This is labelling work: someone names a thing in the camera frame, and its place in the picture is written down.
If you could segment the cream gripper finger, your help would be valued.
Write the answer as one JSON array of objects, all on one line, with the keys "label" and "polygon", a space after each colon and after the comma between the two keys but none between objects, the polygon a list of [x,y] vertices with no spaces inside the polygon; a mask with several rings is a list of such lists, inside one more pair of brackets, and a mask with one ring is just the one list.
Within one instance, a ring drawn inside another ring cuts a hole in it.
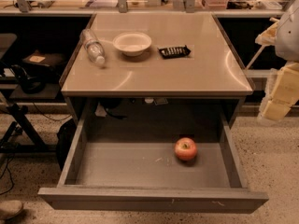
[{"label": "cream gripper finger", "polygon": [[275,22],[255,38],[255,43],[262,46],[274,46],[278,24]]},{"label": "cream gripper finger", "polygon": [[286,63],[271,69],[259,107],[261,120],[280,121],[299,101],[299,63]]}]

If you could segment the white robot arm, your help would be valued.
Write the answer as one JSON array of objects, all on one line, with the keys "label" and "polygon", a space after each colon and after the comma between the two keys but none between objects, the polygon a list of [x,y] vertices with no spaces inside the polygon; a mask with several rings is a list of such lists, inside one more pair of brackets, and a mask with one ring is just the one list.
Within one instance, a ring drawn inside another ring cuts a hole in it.
[{"label": "white robot arm", "polygon": [[259,107],[259,120],[274,123],[282,120],[299,101],[299,4],[294,1],[279,21],[259,34],[255,42],[274,46],[286,64],[271,69],[265,86],[265,97]]}]

